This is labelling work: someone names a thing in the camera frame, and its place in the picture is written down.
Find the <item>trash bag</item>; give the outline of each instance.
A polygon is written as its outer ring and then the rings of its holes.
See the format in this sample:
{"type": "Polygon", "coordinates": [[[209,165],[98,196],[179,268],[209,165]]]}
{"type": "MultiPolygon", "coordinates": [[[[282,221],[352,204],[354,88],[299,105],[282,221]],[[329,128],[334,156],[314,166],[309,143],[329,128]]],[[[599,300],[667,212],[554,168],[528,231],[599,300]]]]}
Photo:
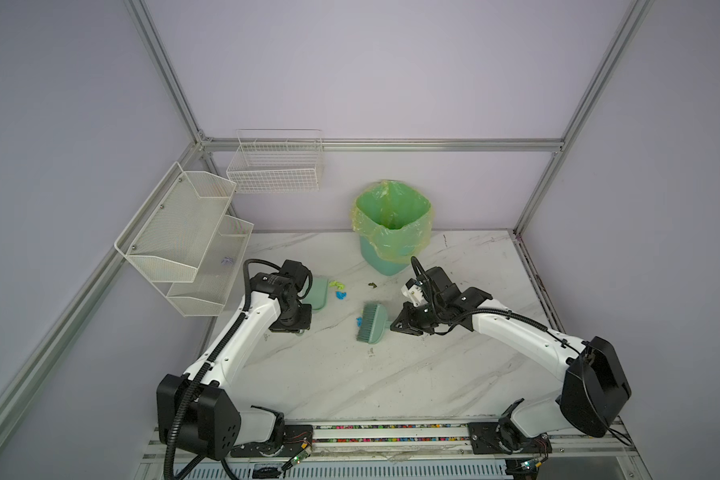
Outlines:
{"type": "Polygon", "coordinates": [[[434,212],[418,191],[403,182],[382,180],[355,199],[351,217],[354,231],[373,245],[380,259],[408,264],[429,245],[434,212]]]}

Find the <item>white mesh shelf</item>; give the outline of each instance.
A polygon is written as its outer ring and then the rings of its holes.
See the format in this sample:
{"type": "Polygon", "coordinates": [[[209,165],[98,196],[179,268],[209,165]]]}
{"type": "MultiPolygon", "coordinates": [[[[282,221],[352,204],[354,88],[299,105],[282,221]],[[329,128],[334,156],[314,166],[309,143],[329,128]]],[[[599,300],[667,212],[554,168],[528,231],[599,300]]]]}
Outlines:
{"type": "Polygon", "coordinates": [[[153,283],[195,280],[235,191],[235,183],[226,178],[204,171],[184,171],[178,164],[175,168],[180,171],[178,178],[138,235],[123,244],[123,232],[115,243],[118,251],[153,283]]]}
{"type": "Polygon", "coordinates": [[[218,316],[232,291],[253,224],[225,215],[192,283],[173,283],[166,298],[184,316],[218,316]]]}
{"type": "Polygon", "coordinates": [[[226,170],[241,194],[317,190],[323,170],[320,130],[238,130],[226,170]]]}

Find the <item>brush head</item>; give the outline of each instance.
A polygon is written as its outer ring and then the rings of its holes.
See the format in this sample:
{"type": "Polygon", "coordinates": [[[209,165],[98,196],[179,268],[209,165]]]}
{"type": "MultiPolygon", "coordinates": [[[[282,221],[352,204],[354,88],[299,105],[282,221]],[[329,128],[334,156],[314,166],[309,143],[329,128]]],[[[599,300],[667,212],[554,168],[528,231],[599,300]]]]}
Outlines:
{"type": "Polygon", "coordinates": [[[378,343],[389,328],[387,309],[381,303],[366,303],[362,309],[362,322],[357,340],[366,343],[378,343]]]}

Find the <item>green trash can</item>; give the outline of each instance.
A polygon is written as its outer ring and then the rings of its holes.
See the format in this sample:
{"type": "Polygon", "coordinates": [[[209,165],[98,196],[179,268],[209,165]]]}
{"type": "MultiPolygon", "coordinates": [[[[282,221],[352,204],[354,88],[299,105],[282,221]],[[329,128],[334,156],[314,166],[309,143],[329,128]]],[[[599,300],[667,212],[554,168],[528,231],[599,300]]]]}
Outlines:
{"type": "Polygon", "coordinates": [[[403,182],[383,180],[355,199],[351,217],[365,261],[391,276],[429,245],[434,212],[418,191],[403,182]]]}

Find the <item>marble surface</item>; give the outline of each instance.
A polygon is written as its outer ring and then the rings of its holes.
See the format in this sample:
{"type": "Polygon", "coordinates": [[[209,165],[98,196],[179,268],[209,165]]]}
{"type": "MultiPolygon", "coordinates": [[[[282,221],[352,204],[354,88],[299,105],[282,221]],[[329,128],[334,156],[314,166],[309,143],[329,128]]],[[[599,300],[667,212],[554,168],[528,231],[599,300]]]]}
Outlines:
{"type": "MultiPolygon", "coordinates": [[[[303,336],[268,332],[235,384],[236,404],[273,408],[291,420],[465,418],[499,415],[518,398],[559,388],[527,357],[461,327],[446,336],[387,331],[376,345],[355,340],[364,302],[383,303],[392,319],[399,314],[400,287],[412,270],[379,274],[360,255],[354,233],[254,234],[246,256],[300,261],[344,283],[347,295],[339,300],[331,288],[303,336]]],[[[462,290],[476,286],[548,324],[506,231],[433,232],[418,258],[424,268],[442,266],[462,290]]],[[[229,318],[221,316],[216,330],[229,318]]]]}

